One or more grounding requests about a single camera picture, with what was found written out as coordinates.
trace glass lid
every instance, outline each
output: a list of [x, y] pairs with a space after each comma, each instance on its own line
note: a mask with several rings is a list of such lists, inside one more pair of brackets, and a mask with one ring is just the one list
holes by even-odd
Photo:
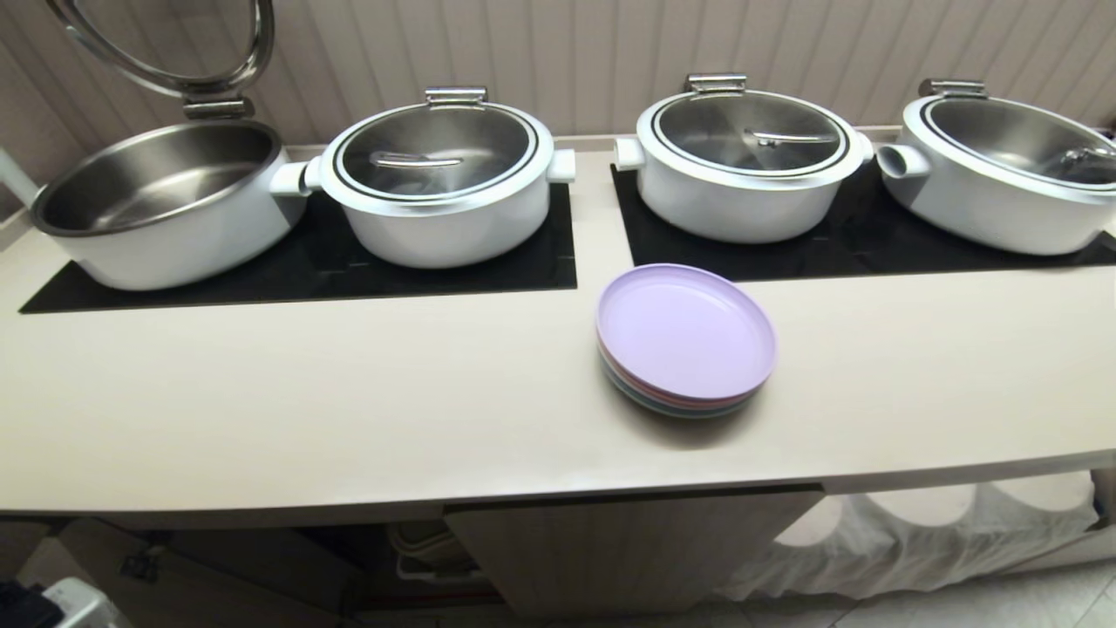
[[355, 131], [336, 168], [354, 189], [424, 200], [472, 191], [511, 175], [536, 148], [535, 132], [491, 106], [417, 105]]
[[830, 116], [762, 91], [699, 91], [674, 100], [656, 116], [655, 132], [689, 158], [761, 176], [821, 170], [848, 149]]
[[[66, 27], [66, 31], [103, 61], [118, 69], [135, 83], [161, 94], [181, 96], [185, 100], [186, 117], [231, 118], [251, 117], [251, 100], [240, 95], [248, 88], [271, 58], [275, 48], [276, 18], [271, 0], [249, 0], [251, 29], [244, 58], [224, 71], [209, 76], [189, 76], [160, 69], [118, 47], [103, 33], [79, 0], [48, 0], [50, 8]], [[84, 2], [100, 6], [105, 2]]]
[[1116, 184], [1116, 148], [1088, 128], [1010, 100], [946, 97], [923, 109], [931, 128], [977, 156], [1029, 176]]

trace paneled wall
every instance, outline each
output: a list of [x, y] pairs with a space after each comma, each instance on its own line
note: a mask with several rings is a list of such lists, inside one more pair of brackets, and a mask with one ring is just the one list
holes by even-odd
[[[687, 71], [737, 69], [855, 124], [893, 124], [925, 76], [1089, 124], [1116, 115], [1116, 0], [275, 0], [278, 46], [249, 90], [289, 143], [327, 142], [435, 84], [482, 84], [559, 135], [631, 132]], [[86, 0], [136, 56], [232, 65], [247, 0]], [[41, 0], [0, 2], [0, 145], [45, 181], [182, 119], [103, 68]]]

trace tiled floor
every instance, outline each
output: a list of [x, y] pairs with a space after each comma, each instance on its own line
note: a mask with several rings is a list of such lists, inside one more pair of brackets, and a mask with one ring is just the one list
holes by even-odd
[[1116, 628], [1116, 561], [859, 602], [839, 596], [710, 601], [684, 615], [589, 621], [519, 620], [503, 607], [364, 619], [382, 628]]

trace purple plate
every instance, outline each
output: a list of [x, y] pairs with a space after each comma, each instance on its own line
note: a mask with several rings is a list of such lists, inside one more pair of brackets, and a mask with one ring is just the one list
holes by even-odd
[[597, 336], [633, 377], [671, 395], [745, 395], [775, 369], [776, 338], [760, 306], [723, 277], [651, 263], [608, 283]]

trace black glass surface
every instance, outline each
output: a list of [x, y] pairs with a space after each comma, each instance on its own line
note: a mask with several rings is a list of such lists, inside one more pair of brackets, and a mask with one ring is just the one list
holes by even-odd
[[282, 240], [259, 257], [209, 279], [163, 290], [125, 291], [94, 281], [70, 261], [20, 309], [23, 313], [84, 309], [182, 307], [577, 287], [569, 187], [550, 185], [550, 212], [527, 241], [497, 257], [444, 270], [384, 261], [353, 233], [344, 210], [323, 193]]
[[1106, 232], [1074, 253], [1033, 255], [943, 231], [892, 197], [875, 162], [841, 183], [820, 224], [769, 244], [732, 244], [687, 233], [647, 207], [636, 172], [613, 166], [613, 183], [636, 265], [685, 263], [749, 281], [1116, 264], [1116, 238]]

